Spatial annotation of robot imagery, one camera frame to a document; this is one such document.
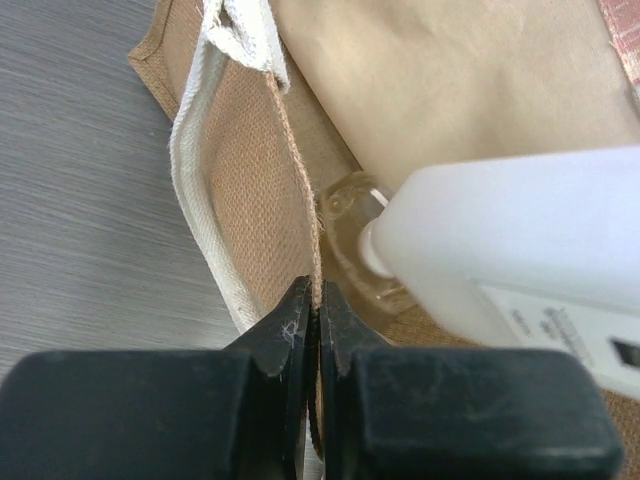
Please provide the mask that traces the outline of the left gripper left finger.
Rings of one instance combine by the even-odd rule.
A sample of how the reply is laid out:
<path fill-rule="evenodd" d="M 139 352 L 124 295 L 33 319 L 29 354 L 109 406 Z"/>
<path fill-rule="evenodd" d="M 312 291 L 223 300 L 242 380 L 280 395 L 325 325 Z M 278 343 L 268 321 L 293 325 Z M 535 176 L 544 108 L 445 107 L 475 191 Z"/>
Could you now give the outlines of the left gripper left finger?
<path fill-rule="evenodd" d="M 310 285 L 221 350 L 49 351 L 1 386 L 5 479 L 299 479 Z"/>

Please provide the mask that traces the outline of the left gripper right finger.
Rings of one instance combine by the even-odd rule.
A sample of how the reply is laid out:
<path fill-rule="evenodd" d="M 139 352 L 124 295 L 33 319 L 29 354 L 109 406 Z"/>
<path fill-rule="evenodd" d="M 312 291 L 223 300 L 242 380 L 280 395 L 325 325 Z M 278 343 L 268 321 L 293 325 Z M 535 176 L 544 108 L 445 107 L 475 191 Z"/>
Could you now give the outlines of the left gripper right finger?
<path fill-rule="evenodd" d="M 610 479 L 622 442 L 557 350 L 387 343 L 332 283 L 319 310 L 328 479 Z"/>

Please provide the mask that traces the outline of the clear amber liquid bottle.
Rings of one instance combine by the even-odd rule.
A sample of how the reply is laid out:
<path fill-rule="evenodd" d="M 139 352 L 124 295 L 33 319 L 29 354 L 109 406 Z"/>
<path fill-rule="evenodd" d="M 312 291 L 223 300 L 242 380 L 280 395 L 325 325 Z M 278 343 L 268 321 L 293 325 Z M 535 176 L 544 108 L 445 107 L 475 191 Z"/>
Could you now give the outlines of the clear amber liquid bottle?
<path fill-rule="evenodd" d="M 359 238 L 387 203 L 387 192 L 375 177 L 352 172 L 327 187 L 317 202 L 324 232 L 321 238 L 327 276 L 338 284 L 361 315 L 392 317 L 416 301 L 395 279 L 376 275 L 362 261 Z"/>

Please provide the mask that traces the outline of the white square bottle black cap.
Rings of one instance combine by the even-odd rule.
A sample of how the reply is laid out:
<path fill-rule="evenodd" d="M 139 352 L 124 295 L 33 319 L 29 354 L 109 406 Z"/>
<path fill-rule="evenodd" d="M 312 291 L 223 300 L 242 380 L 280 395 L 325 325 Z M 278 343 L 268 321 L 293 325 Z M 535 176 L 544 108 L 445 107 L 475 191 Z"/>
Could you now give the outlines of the white square bottle black cap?
<path fill-rule="evenodd" d="M 639 149 L 427 167 L 359 237 L 445 330 L 576 357 L 639 395 Z"/>

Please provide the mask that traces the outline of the brown canvas bag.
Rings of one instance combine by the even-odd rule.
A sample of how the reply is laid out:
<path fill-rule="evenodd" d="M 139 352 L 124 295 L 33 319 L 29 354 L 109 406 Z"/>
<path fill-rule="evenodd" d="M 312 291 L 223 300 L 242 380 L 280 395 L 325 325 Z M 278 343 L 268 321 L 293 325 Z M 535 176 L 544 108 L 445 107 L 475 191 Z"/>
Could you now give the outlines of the brown canvas bag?
<path fill-rule="evenodd" d="M 320 293 L 318 198 L 352 172 L 389 201 L 427 167 L 639 149 L 635 1 L 160 1 L 129 61 L 240 331 L 297 276 Z M 476 343 L 414 300 L 356 311 L 400 345 Z M 604 390 L 635 479 L 639 395 Z"/>

